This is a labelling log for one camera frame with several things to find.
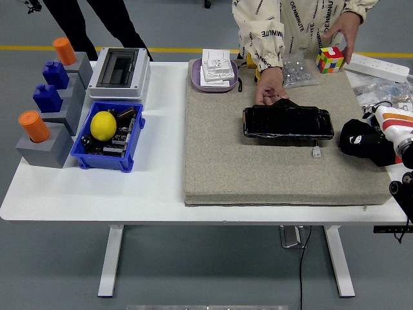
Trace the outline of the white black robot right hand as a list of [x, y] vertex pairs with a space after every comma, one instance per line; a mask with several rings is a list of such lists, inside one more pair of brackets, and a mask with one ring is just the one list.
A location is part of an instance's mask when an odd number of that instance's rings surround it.
[[369, 121], [351, 119], [343, 125], [339, 137], [342, 153], [368, 158], [378, 167], [400, 159], [412, 168], [412, 113], [400, 108], [379, 105]]

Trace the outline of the person's right hand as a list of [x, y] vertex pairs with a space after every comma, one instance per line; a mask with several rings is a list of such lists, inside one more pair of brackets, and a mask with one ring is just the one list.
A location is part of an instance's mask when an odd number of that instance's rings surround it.
[[256, 87], [256, 105], [272, 105], [290, 96], [283, 88], [283, 72], [280, 67], [267, 68], [261, 73]]

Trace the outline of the person's left hand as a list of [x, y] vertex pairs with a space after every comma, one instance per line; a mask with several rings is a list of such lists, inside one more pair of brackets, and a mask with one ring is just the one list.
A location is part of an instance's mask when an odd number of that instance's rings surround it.
[[323, 39], [328, 39], [336, 33], [343, 35], [346, 47], [343, 49], [342, 54], [346, 64], [350, 64], [361, 22], [362, 18], [359, 14], [343, 12], [328, 31], [321, 36]]

